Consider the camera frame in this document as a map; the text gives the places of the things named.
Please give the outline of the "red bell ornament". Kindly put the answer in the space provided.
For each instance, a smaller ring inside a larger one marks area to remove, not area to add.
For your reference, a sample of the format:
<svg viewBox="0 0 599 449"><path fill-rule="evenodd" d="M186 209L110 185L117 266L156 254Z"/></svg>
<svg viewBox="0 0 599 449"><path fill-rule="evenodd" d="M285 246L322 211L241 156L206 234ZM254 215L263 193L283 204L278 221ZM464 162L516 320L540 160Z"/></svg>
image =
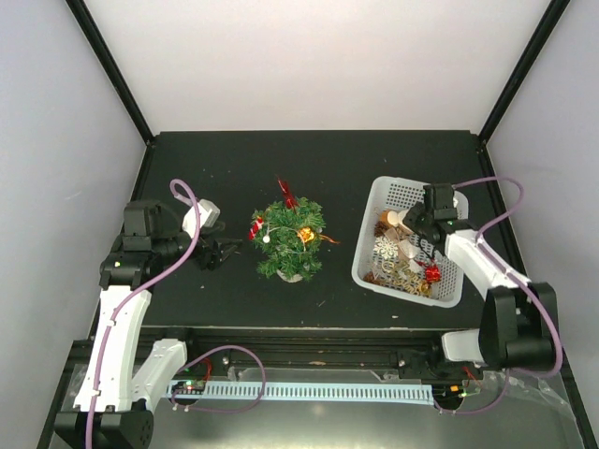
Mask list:
<svg viewBox="0 0 599 449"><path fill-rule="evenodd" d="M256 238L256 235L258 234L258 232L263 228L263 225L264 225L263 219L260 216L257 216L253 220L252 226L249 229L248 239L254 240Z"/></svg>

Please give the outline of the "white bulb string lights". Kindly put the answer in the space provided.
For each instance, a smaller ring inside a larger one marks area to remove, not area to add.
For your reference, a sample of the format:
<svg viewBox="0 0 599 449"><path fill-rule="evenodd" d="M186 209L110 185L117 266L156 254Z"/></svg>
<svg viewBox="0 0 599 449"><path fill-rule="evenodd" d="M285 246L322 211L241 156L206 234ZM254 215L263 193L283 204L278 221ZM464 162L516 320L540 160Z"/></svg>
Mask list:
<svg viewBox="0 0 599 449"><path fill-rule="evenodd" d="M268 227L261 243L266 254L301 254L306 251L306 245L298 238L297 230L287 226Z"/></svg>

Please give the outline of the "white plastic basket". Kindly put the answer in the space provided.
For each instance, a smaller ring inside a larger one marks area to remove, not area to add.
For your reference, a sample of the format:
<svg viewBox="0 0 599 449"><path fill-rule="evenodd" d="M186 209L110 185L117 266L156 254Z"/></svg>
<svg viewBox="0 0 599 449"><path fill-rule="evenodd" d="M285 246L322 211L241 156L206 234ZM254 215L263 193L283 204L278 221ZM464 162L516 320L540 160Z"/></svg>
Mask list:
<svg viewBox="0 0 599 449"><path fill-rule="evenodd" d="M358 234L358 242L351 274L354 282L377 294L401 299L416 304L438 308L453 308L459 304L463 285L463 272L458 266L441 255L426 240L411 236L410 241L420 252L413 262L406 262L410 269L425 279L425 267L436 264L442 279L431 284L431 297L408 295L402 291L386 287L375 278L376 269L384 261L373 252L374 226L380 221L384 210L408 210L423 200L424 183L403 178L382 176L374 180L366 203Z"/></svg>

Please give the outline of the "small green christmas tree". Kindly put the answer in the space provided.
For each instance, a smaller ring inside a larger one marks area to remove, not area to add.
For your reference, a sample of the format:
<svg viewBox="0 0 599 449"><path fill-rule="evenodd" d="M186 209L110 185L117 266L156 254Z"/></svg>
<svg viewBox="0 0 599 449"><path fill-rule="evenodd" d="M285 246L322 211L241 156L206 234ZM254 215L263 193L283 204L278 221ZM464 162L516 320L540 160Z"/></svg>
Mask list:
<svg viewBox="0 0 599 449"><path fill-rule="evenodd" d="M293 209L276 201L255 210L248 237L263 254L257 272L288 283L311 280L322 268L318 253L325 226L322 207L306 197Z"/></svg>

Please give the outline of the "red star tree topper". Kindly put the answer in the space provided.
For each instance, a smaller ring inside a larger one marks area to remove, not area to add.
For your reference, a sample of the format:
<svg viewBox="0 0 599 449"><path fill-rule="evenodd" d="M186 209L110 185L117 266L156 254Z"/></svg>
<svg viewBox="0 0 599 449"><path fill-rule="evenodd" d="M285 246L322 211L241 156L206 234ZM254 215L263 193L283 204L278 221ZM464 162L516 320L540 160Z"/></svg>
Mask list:
<svg viewBox="0 0 599 449"><path fill-rule="evenodd" d="M295 211L296 207L299 205L299 203L298 203L298 200L296 199L295 195L291 192L288 182L278 178L277 183L281 189L285 206L289 210Z"/></svg>

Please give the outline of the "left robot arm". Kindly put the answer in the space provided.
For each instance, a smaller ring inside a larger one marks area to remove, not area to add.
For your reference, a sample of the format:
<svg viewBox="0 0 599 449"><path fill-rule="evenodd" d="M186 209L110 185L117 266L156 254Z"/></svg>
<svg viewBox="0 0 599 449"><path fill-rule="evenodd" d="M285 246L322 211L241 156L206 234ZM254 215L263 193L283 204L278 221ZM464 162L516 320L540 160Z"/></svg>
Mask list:
<svg viewBox="0 0 599 449"><path fill-rule="evenodd" d="M200 363L199 348L183 339L153 344L134 367L144 315L153 287L166 271L193 258L201 268L218 268L240 246L222 239L220 210L209 200L187 201L188 212L172 231L168 206L139 200L124 208L124 227L100 266L100 313L93 349L71 410L59 412L56 434L71 448L146 448L153 412L176 372Z"/></svg>

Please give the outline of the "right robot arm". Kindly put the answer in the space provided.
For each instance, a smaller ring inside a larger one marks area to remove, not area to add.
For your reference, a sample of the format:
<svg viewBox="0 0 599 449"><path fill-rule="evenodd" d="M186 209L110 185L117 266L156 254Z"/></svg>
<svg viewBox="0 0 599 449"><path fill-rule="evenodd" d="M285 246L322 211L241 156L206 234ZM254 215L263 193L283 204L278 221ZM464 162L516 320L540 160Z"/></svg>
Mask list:
<svg viewBox="0 0 599 449"><path fill-rule="evenodd" d="M445 333L425 354L428 371L446 377L460 362L552 377L563 363L557 295L509 266L486 242L483 228L458 216L450 183L426 184L403 224L456 264L485 303L479 327Z"/></svg>

